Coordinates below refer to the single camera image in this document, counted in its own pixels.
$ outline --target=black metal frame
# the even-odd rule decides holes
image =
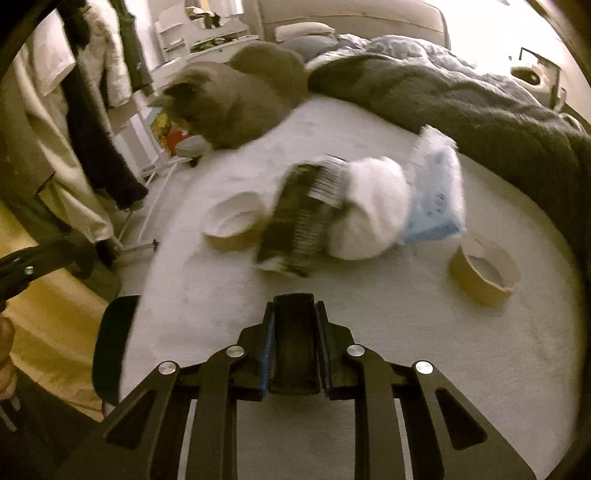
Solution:
[[[10,63],[12,62],[12,59],[15,57],[16,53],[21,48],[21,46],[24,44],[24,42],[29,37],[29,35],[32,33],[34,28],[41,22],[41,20],[43,18],[45,18],[45,16],[47,16],[49,14],[49,12],[51,12],[60,3],[60,1],[61,0],[21,0],[19,2],[11,3],[11,11],[10,12],[7,11],[7,13],[5,15],[3,15],[2,18],[0,19],[0,24],[1,24],[1,28],[0,28],[0,77],[4,76],[4,73],[6,72]],[[552,0],[528,0],[528,1],[530,1],[532,4],[534,4],[538,7],[541,4],[550,5]],[[575,1],[574,0],[564,0],[564,1],[561,0],[560,3],[561,4],[574,4]],[[567,17],[569,12],[565,11],[563,14],[554,5],[552,6],[551,11],[550,10],[546,11],[544,9],[540,9],[539,11],[543,15],[545,15],[548,18],[548,20],[551,23],[553,23],[553,25],[558,29],[558,33],[561,35],[562,39],[567,44],[571,53],[577,59],[577,62],[579,63],[579,65],[581,66],[583,71],[586,73],[586,77],[589,80],[590,76],[588,75],[588,73],[589,73],[589,64],[591,62],[591,57],[589,57],[587,55],[587,53],[589,52],[589,45],[588,45],[588,43],[585,42],[585,39],[580,36],[580,32],[577,32],[576,29],[573,27],[573,25],[578,24],[577,22],[579,20],[577,18],[575,18],[574,14],[571,17]],[[588,354],[587,361],[586,361],[586,372],[589,371],[590,365],[591,364],[589,363],[589,354]],[[160,376],[156,377],[156,379],[157,379],[156,383],[157,383],[157,387],[158,387],[157,390],[159,392],[159,395],[163,395],[163,389],[166,390],[166,388],[168,388],[168,397],[170,396],[170,394],[174,388],[174,384],[176,382],[176,378],[178,377],[178,375],[179,375],[179,373],[177,371],[172,377],[167,377],[169,380],[169,383],[167,383],[167,387],[163,386],[163,382],[162,382]],[[155,376],[155,373],[153,372],[152,375],[150,377],[148,377],[146,382],[148,382],[148,380],[150,378],[153,378],[154,376]],[[589,380],[589,378],[591,378],[591,377],[589,377],[589,375],[586,373],[586,378],[587,378],[587,380]],[[138,402],[141,401],[140,398],[137,398],[138,397],[137,391],[134,391],[134,395],[135,395],[136,400]],[[174,424],[175,421],[178,421],[177,415],[182,416],[183,410],[186,406],[186,399],[181,401],[175,395],[174,401],[179,402],[178,409],[176,410],[176,413],[175,413],[175,409],[173,409],[173,408],[168,412],[161,411],[160,414],[162,414],[162,415],[164,413],[166,413],[166,415],[167,415],[166,420],[167,421],[165,423],[163,423],[162,418],[160,418],[160,419],[156,418],[154,420],[155,423],[151,424],[152,428],[160,426],[160,432],[162,433],[163,431],[168,430],[166,425],[168,425],[169,423]],[[127,399],[124,401],[124,404],[127,404],[128,408],[129,408],[129,402]],[[119,409],[119,411],[117,412],[117,414],[114,418],[116,418],[118,416],[123,416],[123,415],[124,415],[123,410]],[[158,450],[158,449],[156,449],[156,447],[160,446],[160,445],[154,444],[154,441],[152,443],[150,443],[152,451]],[[110,459],[110,458],[106,459],[106,463],[109,463],[112,460],[113,459]],[[170,461],[170,459],[154,458],[154,462],[152,464],[155,465],[155,468],[166,470],[166,468],[167,468],[166,464],[168,464],[169,461]],[[591,471],[591,417],[587,417],[586,420],[582,421],[581,428],[577,432],[577,437],[576,437],[576,440],[574,441],[572,447],[566,453],[564,459],[560,462],[560,464],[550,474],[550,476],[548,477],[547,480],[570,480],[570,479],[574,480],[574,479],[587,478],[590,471]],[[123,478],[121,473],[122,472],[118,472],[119,475],[116,478]]]
[[[163,362],[60,468],[56,480],[174,480],[189,405],[197,400],[187,480],[236,480],[236,403],[309,395],[355,402],[355,480],[404,479],[394,398],[400,399],[415,480],[534,480],[530,467],[426,361],[391,364],[330,323],[323,302],[289,294],[262,323],[207,362]]]

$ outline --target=hand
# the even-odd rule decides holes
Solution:
[[[17,388],[17,373],[9,356],[13,341],[14,327],[0,313],[0,400],[11,398]]]

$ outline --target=black pants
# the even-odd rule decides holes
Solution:
[[[0,420],[0,479],[50,480],[97,422],[18,372],[22,408],[16,433]]]

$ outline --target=red object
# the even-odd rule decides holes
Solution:
[[[171,155],[177,154],[177,144],[189,138],[189,134],[181,128],[175,128],[166,136],[166,144]]]

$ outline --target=tissue packet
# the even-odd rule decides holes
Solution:
[[[413,199],[400,243],[442,240],[466,231],[462,169],[451,138],[424,126],[404,173]]]

